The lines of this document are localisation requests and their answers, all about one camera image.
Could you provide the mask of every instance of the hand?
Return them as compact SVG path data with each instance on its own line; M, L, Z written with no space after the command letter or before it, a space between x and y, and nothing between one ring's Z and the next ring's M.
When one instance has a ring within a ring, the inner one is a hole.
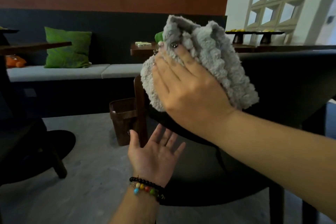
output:
M235 109L219 82L183 45L175 48L175 54L185 67L160 48L152 70L154 88L166 112L178 124L208 139Z
M177 150L172 152L177 135L166 129L163 137L158 139L162 125L154 130L144 148L140 148L137 132L130 130L131 141L128 157L134 171L134 177L145 179L161 187L165 187L173 175L174 167L183 152L186 143L183 142Z

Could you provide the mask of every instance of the fingernail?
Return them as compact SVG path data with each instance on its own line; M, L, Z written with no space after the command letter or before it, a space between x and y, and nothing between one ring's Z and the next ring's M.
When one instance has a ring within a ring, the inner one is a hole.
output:
M170 45L173 49L176 49L179 46L178 42L174 42Z

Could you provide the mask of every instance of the black beaded bracelet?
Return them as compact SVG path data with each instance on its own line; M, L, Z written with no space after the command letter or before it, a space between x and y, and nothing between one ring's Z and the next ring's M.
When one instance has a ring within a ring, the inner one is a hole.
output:
M150 182L150 181L147 181L147 180L144 180L144 179L140 179L139 177L131 177L131 178L129 178L129 181L145 184L146 186L157 189L160 193L163 193L163 191L165 190L165 188L163 188L163 187L161 187L161 186L159 186L159 185L157 185L153 182Z

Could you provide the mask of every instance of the forearm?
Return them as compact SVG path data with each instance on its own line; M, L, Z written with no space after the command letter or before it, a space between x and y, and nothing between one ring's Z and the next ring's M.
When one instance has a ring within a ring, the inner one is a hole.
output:
M129 187L110 224L154 224L158 209L154 196L145 191L135 195Z
M237 111L210 141L336 219L336 141Z

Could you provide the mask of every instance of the fluffy gray cloth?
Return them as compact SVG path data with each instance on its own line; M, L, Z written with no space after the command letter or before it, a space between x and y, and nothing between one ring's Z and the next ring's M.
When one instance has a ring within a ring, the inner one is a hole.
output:
M208 25L201 27L183 17L170 15L163 30L163 40L167 54L181 65L183 62L175 55L170 44L182 43L192 57L221 83L232 106L241 110L259 101L258 93L245 75L230 39L216 22L209 21ZM156 110L164 112L153 86L153 63L154 55L142 66L142 86L148 94L151 105Z

